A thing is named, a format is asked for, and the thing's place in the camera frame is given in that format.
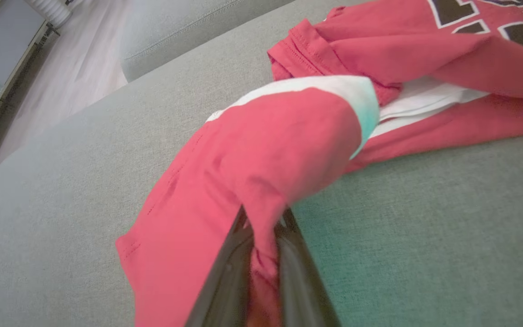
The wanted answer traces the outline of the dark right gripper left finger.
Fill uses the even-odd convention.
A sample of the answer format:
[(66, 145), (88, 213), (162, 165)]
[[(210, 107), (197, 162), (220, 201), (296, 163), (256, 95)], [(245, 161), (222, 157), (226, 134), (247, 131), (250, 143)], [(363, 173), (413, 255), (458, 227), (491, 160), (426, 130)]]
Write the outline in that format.
[(254, 237), (240, 207), (185, 323), (187, 327), (244, 327), (247, 324)]

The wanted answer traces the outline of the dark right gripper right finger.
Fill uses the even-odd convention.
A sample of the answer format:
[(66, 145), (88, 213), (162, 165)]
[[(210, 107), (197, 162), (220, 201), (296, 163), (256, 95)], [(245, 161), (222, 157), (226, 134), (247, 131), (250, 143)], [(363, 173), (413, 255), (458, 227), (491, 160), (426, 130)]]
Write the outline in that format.
[(285, 209), (275, 232), (283, 326), (340, 327), (340, 319), (291, 208)]

